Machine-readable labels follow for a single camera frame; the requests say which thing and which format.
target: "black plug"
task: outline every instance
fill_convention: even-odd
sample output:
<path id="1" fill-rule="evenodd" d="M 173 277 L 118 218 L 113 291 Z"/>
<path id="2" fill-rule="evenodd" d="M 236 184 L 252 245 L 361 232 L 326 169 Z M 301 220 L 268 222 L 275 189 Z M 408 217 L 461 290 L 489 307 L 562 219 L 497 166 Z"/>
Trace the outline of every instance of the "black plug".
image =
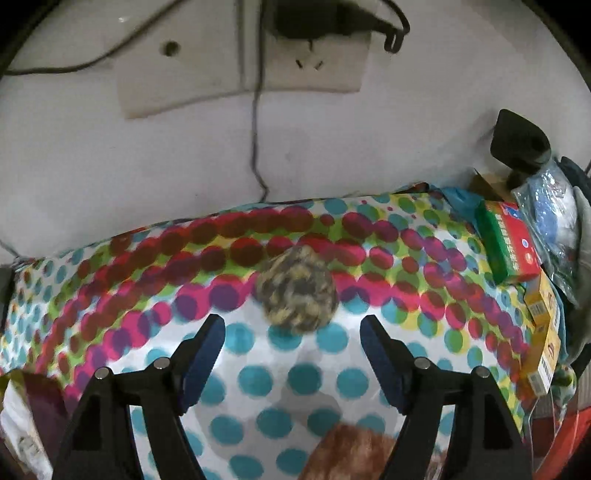
<path id="1" fill-rule="evenodd" d="M 329 34 L 351 36 L 356 32 L 377 31 L 386 35 L 384 50 L 397 53 L 410 25 L 393 2 L 383 1 L 398 14 L 402 29 L 350 1 L 274 0 L 272 30 L 292 40 L 318 40 Z"/>

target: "polka dot tablecloth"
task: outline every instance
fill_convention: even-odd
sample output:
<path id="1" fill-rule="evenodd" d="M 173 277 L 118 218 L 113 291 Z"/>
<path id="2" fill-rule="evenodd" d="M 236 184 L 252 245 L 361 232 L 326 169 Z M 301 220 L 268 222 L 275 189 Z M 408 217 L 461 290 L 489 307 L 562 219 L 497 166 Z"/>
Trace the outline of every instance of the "polka dot tablecloth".
<path id="1" fill-rule="evenodd" d="M 258 266 L 295 244 L 326 260 L 340 301 L 331 324 L 305 336 L 269 326 L 252 296 Z M 218 313 L 224 347 L 181 419 L 193 452 L 208 480 L 293 479 L 337 421 L 393 436 L 402 426 L 361 348 L 367 314 L 440 368 L 490 368 L 521 427 L 519 368 L 532 335 L 522 294 L 495 287 L 478 236 L 438 192 L 257 204 L 25 267 L 0 367 L 57 378 L 73 409 L 96 368 L 142 369 Z M 145 477 L 155 480 L 140 408 L 131 419 Z M 447 408 L 439 452 L 452 423 Z"/>

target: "red and green box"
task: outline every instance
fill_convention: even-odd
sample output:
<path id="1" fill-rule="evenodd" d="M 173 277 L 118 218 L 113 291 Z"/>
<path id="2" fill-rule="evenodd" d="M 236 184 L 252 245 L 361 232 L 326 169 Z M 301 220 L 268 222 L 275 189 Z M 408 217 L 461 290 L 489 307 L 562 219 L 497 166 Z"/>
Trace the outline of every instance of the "red and green box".
<path id="1" fill-rule="evenodd" d="M 540 275 L 538 255 L 515 203 L 483 200 L 476 222 L 497 285 L 521 283 Z"/>

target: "woven ball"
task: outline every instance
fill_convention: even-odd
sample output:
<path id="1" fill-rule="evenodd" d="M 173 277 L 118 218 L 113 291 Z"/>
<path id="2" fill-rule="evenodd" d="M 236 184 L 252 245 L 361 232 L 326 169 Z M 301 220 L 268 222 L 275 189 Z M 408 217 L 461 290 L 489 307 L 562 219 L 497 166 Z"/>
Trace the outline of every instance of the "woven ball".
<path id="1" fill-rule="evenodd" d="M 263 267 L 256 297 L 270 324 L 297 334 L 327 325 L 339 305 L 326 263 L 307 245 L 290 248 Z"/>

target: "power socket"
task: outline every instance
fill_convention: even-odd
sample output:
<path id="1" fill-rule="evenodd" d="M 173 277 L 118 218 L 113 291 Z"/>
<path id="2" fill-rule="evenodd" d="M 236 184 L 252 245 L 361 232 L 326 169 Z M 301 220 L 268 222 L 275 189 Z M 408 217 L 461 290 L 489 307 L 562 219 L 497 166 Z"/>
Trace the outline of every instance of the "power socket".
<path id="1" fill-rule="evenodd" d="M 109 11 L 112 38 L 122 38 L 167 1 L 122 1 Z M 235 95 L 241 86 L 235 2 L 190 0 L 113 62 L 127 118 L 197 99 Z"/>
<path id="2" fill-rule="evenodd" d="M 260 0 L 242 0 L 244 17 L 244 79 L 253 90 L 257 81 L 258 18 Z M 357 0 L 360 7 L 375 13 L 377 0 Z M 315 90 L 358 92 L 369 54 L 371 33 L 350 37 L 327 35 L 314 42 L 265 36 L 265 90 Z"/>

